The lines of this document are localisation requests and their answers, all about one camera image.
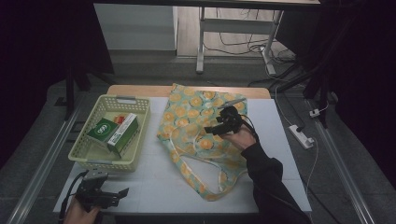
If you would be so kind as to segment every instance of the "person's sleeve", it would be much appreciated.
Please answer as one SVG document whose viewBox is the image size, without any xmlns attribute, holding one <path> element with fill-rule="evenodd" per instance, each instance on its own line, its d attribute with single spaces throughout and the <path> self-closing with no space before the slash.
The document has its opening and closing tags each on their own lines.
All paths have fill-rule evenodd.
<svg viewBox="0 0 396 224">
<path fill-rule="evenodd" d="M 310 223 L 282 183 L 280 161 L 269 158 L 260 143 L 248 147 L 241 155 L 247 159 L 247 172 L 254 183 L 253 197 L 263 223 Z"/>
</svg>

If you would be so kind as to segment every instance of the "cardboard box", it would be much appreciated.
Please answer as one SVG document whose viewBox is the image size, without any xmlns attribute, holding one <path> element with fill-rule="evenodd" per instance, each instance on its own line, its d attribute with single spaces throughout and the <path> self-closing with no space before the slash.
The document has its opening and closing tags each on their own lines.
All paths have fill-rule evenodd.
<svg viewBox="0 0 396 224">
<path fill-rule="evenodd" d="M 111 136 L 113 136 L 118 126 L 119 125 L 117 123 L 111 120 L 100 119 L 99 122 L 96 123 L 95 127 L 87 133 L 87 135 L 99 147 L 106 149 L 107 141 Z"/>
<path fill-rule="evenodd" d="M 132 142 L 134 136 L 139 133 L 137 115 L 130 113 L 107 141 L 107 147 L 121 158 L 121 152 Z"/>
</svg>

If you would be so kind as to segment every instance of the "yellow basket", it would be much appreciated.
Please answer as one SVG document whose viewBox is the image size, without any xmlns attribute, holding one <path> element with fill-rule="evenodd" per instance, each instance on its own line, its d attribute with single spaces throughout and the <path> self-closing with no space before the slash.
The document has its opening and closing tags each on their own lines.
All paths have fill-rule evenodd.
<svg viewBox="0 0 396 224">
<path fill-rule="evenodd" d="M 101 119 L 113 120 L 120 113 L 134 113 L 137 115 L 140 132 L 122 151 L 122 158 L 109 153 L 93 142 L 87 133 Z M 150 117 L 149 98 L 117 95 L 101 95 L 87 122 L 78 135 L 76 143 L 69 152 L 69 160 L 77 161 L 86 169 L 101 168 L 109 171 L 133 172 L 136 169 L 142 150 Z"/>
</svg>

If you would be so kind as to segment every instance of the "white wall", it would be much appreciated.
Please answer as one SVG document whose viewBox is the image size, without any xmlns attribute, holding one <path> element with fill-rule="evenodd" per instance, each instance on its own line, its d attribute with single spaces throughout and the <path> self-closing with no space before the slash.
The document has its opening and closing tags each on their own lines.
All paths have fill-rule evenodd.
<svg viewBox="0 0 396 224">
<path fill-rule="evenodd" d="M 108 49 L 175 50 L 177 8 L 94 4 Z"/>
</svg>

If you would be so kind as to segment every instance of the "power strip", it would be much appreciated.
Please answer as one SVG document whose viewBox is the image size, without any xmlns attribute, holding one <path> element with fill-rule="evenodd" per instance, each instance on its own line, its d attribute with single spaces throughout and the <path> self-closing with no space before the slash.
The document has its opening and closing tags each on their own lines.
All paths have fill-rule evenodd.
<svg viewBox="0 0 396 224">
<path fill-rule="evenodd" d="M 303 132 L 297 132 L 297 125 L 289 126 L 289 130 L 305 149 L 309 149 L 314 145 L 313 138 L 307 138 Z"/>
</svg>

